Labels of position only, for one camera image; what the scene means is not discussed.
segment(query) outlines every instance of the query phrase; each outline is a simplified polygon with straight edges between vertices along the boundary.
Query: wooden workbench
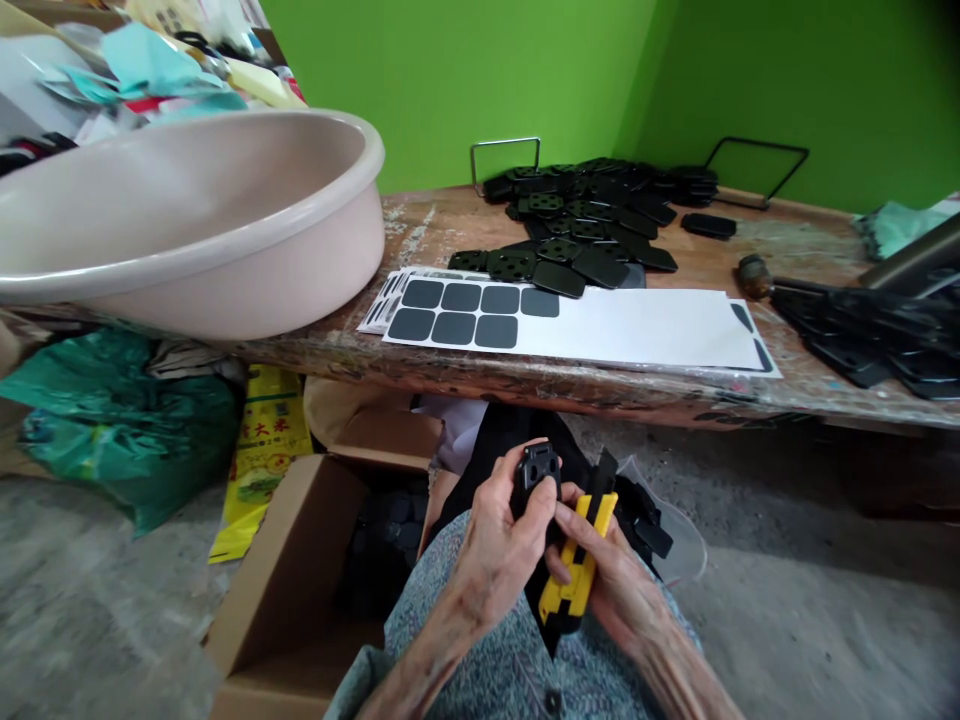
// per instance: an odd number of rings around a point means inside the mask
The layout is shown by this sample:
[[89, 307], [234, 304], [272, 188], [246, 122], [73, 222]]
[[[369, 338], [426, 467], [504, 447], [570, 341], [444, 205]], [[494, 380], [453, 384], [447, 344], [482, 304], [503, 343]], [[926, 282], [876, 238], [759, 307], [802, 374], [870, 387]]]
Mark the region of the wooden workbench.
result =
[[[309, 375], [371, 382], [414, 392], [499, 400], [661, 425], [731, 430], [789, 413], [960, 426], [960, 403], [933, 403], [895, 380], [861, 390], [807, 353], [768, 302], [750, 310], [784, 379], [704, 378], [597, 367], [540, 357], [415, 348], [362, 335], [356, 327], [391, 270], [446, 267], [457, 250], [492, 249], [526, 239], [504, 206], [487, 205], [472, 188], [384, 198], [386, 251], [379, 273], [338, 312], [308, 327], [231, 346], [245, 359]], [[681, 215], [691, 212], [676, 208]], [[739, 259], [759, 253], [776, 275], [830, 285], [851, 283], [867, 264], [850, 216], [774, 201], [760, 212], [714, 203], [705, 211], [735, 218], [729, 242], [688, 234], [678, 217], [660, 232], [677, 273], [648, 273], [650, 287], [708, 288], [741, 297], [733, 278]]]

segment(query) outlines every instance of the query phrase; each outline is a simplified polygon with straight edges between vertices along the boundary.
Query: yellow plastic bag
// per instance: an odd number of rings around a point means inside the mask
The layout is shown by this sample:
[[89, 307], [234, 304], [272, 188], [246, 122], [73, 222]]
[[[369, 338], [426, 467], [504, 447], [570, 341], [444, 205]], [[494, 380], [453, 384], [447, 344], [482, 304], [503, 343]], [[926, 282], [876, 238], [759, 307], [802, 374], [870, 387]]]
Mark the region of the yellow plastic bag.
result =
[[251, 365], [222, 527], [210, 550], [211, 565], [246, 555], [293, 458], [312, 452], [297, 374], [272, 365]]

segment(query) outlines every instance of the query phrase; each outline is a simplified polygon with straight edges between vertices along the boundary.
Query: beige plastic basin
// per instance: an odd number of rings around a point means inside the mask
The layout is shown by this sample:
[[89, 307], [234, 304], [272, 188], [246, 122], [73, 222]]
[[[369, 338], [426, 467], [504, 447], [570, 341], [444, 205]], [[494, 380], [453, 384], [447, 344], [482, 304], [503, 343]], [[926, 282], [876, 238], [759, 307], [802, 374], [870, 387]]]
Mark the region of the beige plastic basin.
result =
[[330, 110], [138, 130], [0, 180], [0, 302], [207, 340], [328, 315], [383, 258], [380, 135]]

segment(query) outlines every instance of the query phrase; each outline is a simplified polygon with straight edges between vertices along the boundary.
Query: green wall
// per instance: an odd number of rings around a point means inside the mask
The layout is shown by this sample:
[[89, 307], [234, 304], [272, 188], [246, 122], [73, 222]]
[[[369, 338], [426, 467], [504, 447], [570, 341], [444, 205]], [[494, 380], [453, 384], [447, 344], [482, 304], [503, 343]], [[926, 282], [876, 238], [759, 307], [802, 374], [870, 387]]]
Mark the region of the green wall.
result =
[[[262, 1], [307, 101], [380, 131], [382, 192], [470, 182], [484, 140], [539, 135], [546, 164], [609, 155], [656, 4]], [[530, 164], [533, 145], [477, 158], [488, 176]]]
[[[932, 0], [680, 0], [627, 156], [707, 158], [725, 135], [801, 145], [781, 196], [868, 212], [960, 189], [960, 50]], [[724, 184], [768, 191], [791, 156], [727, 149]]]
[[[545, 164], [803, 145], [781, 196], [858, 212], [960, 188], [960, 51], [934, 0], [262, 4], [310, 104], [380, 130], [383, 192], [467, 183], [472, 143], [527, 135]], [[480, 174], [532, 157], [485, 149]], [[791, 160], [733, 149], [717, 167], [762, 192]]]

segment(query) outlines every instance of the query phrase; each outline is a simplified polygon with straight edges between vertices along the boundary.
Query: elderly hand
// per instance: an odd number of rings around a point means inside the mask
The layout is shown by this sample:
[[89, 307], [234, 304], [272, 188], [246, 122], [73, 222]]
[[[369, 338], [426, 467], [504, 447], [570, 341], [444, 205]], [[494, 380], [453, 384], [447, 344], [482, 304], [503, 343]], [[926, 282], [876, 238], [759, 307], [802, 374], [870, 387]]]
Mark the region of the elderly hand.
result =
[[518, 445], [498, 458], [493, 474], [474, 494], [470, 524], [444, 595], [468, 618], [475, 640], [507, 616], [543, 556], [557, 507], [556, 481], [541, 481], [519, 518], [510, 511], [510, 495], [523, 448], [544, 440]]
[[[633, 657], [644, 638], [663, 623], [672, 622], [672, 616], [663, 593], [640, 565], [617, 518], [610, 518], [607, 536], [601, 537], [590, 523], [567, 507], [567, 504], [576, 505], [581, 495], [583, 490], [573, 483], [563, 484], [562, 502], [556, 505], [557, 524], [597, 561], [590, 610], [617, 646]], [[570, 582], [570, 571], [560, 560], [560, 548], [547, 548], [546, 562], [557, 582], [562, 585]]]

